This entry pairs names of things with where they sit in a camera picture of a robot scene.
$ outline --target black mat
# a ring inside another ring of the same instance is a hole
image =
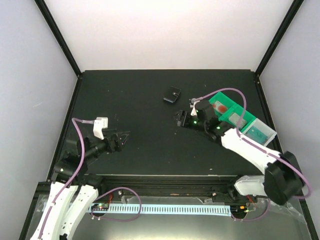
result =
[[[171,105],[163,101],[169,86],[182,89]],[[73,117],[108,117],[109,127],[130,131],[125,149],[103,154],[89,172],[115,175],[254,175],[260,172],[242,157],[208,141],[194,130],[177,127],[173,114],[189,110],[189,99],[233,87],[247,99],[247,110],[265,121],[249,70],[93,70],[85,71]],[[236,92],[225,94],[238,104]],[[81,124],[84,137],[92,125]],[[74,149],[78,136],[69,126],[63,149]]]

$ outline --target white backdrop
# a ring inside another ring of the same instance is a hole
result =
[[[255,71],[292,0],[45,2],[81,71]]]

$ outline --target cable connector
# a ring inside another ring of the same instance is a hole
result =
[[[93,124],[93,135],[101,140],[104,139],[102,129],[108,128],[108,118],[107,117],[97,117]]]

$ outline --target black corner post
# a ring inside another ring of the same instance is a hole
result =
[[[46,5],[44,0],[34,0],[35,3],[37,4],[38,8],[40,9],[46,23],[50,27],[55,39],[59,43],[65,57],[69,61],[75,75],[77,77],[81,76],[81,71],[80,68],[78,67],[76,60],[74,59],[74,56],[72,55],[64,37],[62,36],[53,16],[51,15],[48,6]]]
[[[293,0],[293,3],[291,4],[288,12],[286,13],[284,19],[282,20],[282,23],[278,30],[276,31],[276,34],[274,35],[268,49],[266,50],[258,68],[255,71],[255,74],[259,77],[263,70],[265,69],[266,65],[268,64],[268,61],[270,60],[272,54],[276,50],[278,44],[280,43],[282,37],[284,36],[286,30],[288,29],[290,23],[294,19],[296,13],[298,12],[301,4],[304,2],[304,0]]]

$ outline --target black metal frame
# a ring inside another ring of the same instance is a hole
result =
[[[261,73],[263,72],[264,68],[266,67],[266,65],[268,64],[268,61],[270,60],[272,54],[274,53],[276,47],[278,46],[279,42],[281,41],[282,37],[284,36],[286,30],[288,29],[290,23],[292,22],[293,18],[295,17],[296,13],[298,12],[298,10],[299,10],[301,4],[303,3],[303,1],[304,0],[294,0],[292,2],[287,14],[285,15],[280,27],[278,28],[274,38],[272,39],[272,41],[271,41],[266,53],[264,54],[264,56],[263,56],[263,58],[262,58],[262,60],[261,60],[261,62],[259,64],[258,68],[256,69],[255,72],[252,73],[254,75],[253,79],[254,79],[254,83],[255,83],[255,86],[256,86],[256,91],[257,91],[259,99],[260,99],[260,103],[261,103],[261,106],[262,106],[264,117],[266,119],[266,124],[269,127],[271,127],[272,129],[275,129],[275,125],[273,123],[273,120],[272,120],[272,117],[271,117],[271,114],[270,114],[270,111],[269,111],[269,108],[268,108],[266,97],[265,97],[264,91],[262,89],[261,81],[260,81],[259,77],[260,77]],[[74,59],[74,57],[73,57],[68,45],[66,43],[66,41],[64,40],[64,38],[63,38],[63,36],[62,36],[62,34],[61,34],[61,32],[60,32],[55,20],[53,18],[53,16],[51,15],[51,13],[50,13],[45,1],[44,0],[35,0],[35,2],[37,4],[37,6],[39,7],[41,13],[43,14],[43,16],[44,16],[47,24],[49,25],[52,33],[54,34],[57,42],[59,43],[60,47],[62,48],[62,50],[63,50],[66,58],[68,59],[70,65],[72,66],[75,74],[78,76],[78,79],[77,79],[77,83],[76,83],[76,86],[75,86],[75,89],[74,89],[74,92],[73,92],[73,95],[72,95],[72,99],[71,99],[71,102],[70,102],[70,105],[69,105],[69,108],[68,108],[68,111],[67,111],[67,115],[66,115],[63,127],[62,127],[62,131],[61,131],[61,134],[60,134],[60,137],[59,137],[59,141],[58,141],[58,144],[57,144],[54,156],[53,156],[53,160],[52,160],[52,163],[51,163],[49,174],[47,176],[48,182],[40,182],[38,184],[38,187],[37,187],[37,189],[35,191],[35,194],[34,194],[34,197],[32,199],[28,214],[26,216],[26,221],[25,221],[24,226],[22,228],[22,232],[21,232],[21,235],[20,235],[20,238],[19,238],[20,240],[24,240],[26,235],[27,235],[28,228],[29,228],[29,225],[30,225],[30,222],[31,222],[31,219],[32,219],[32,216],[33,216],[33,212],[35,210],[39,195],[48,194],[50,192],[50,182],[49,181],[50,181],[50,178],[51,178],[52,173],[53,173],[53,167],[56,164],[56,162],[59,160],[59,156],[61,154],[62,146],[63,146],[63,143],[65,141],[65,137],[66,137],[66,133],[67,133],[67,130],[68,130],[68,126],[69,126],[69,123],[70,123],[71,117],[72,117],[72,112],[73,112],[73,109],[74,109],[74,106],[75,106],[75,102],[76,102],[76,99],[77,99],[77,96],[78,96],[78,93],[79,93],[79,90],[80,90],[81,82],[82,82],[82,73],[81,73],[81,71],[80,71],[80,69],[79,69],[79,67],[78,67],[78,65],[77,65],[77,63],[76,63],[76,61],[75,61],[75,59]],[[273,140],[272,143],[273,143],[273,147],[274,147],[275,150],[277,150],[279,152],[282,152],[281,145],[280,145],[278,137],[276,137]],[[138,185],[140,188],[143,188],[143,185],[144,185],[143,182],[145,180],[150,181],[151,178],[152,177],[148,177],[148,176],[137,177],[137,178],[135,178],[135,181],[136,181],[135,184],[136,184],[136,186]],[[113,181],[115,179],[119,180],[116,184],[121,184],[122,181],[126,182],[128,180],[123,176],[113,177]],[[207,184],[207,183],[205,183],[203,177],[199,177],[199,178],[195,177],[195,178],[192,178],[192,180],[194,181],[192,183],[190,183],[190,182],[188,183],[187,181],[183,183],[184,180],[182,179],[181,184],[186,184],[189,187],[190,187],[190,184],[193,184],[193,185],[195,185],[195,184],[197,184],[197,185],[205,184],[206,185]],[[172,185],[173,182],[177,183],[177,181],[176,181],[176,179],[174,179],[174,177],[168,177],[168,178],[162,179],[162,180],[161,179],[157,179],[156,181],[160,181],[159,183],[170,184],[170,185]],[[306,219],[307,226],[308,226],[308,229],[309,229],[309,232],[311,234],[312,239],[313,240],[319,240],[306,201],[305,200],[301,200],[300,204],[301,204],[301,208],[302,208],[304,217]]]

